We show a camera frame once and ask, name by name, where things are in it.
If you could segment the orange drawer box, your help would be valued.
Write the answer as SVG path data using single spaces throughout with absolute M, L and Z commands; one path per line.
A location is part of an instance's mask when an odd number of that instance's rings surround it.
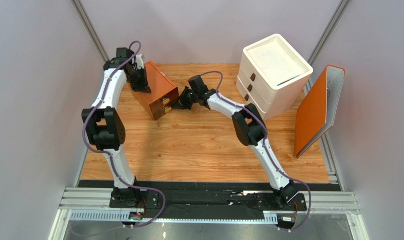
M 135 92 L 132 95 L 156 121 L 172 110 L 179 99 L 177 85 L 153 61 L 144 64 L 151 93 Z

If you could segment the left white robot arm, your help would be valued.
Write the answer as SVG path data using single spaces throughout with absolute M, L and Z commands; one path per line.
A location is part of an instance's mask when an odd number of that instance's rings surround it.
M 143 55 L 122 47 L 104 66 L 104 80 L 91 108 L 83 109 L 82 135 L 85 145 L 94 153 L 105 156 L 114 177 L 111 200 L 135 206 L 141 201 L 135 175 L 130 170 L 123 144 L 124 124 L 116 110 L 120 93 L 129 84 L 134 92 L 151 93 Z

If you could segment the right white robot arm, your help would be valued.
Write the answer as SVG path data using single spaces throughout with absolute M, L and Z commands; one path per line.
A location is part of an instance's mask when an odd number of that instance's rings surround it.
M 199 104 L 231 119 L 237 139 L 248 147 L 261 163 L 278 201 L 288 204 L 298 191 L 294 181 L 287 176 L 273 153 L 268 140 L 268 131 L 255 105 L 239 104 L 226 98 L 216 89 L 208 89 L 201 75 L 190 78 L 188 83 L 189 86 L 184 88 L 172 107 L 178 110 L 191 110 L 193 105 Z

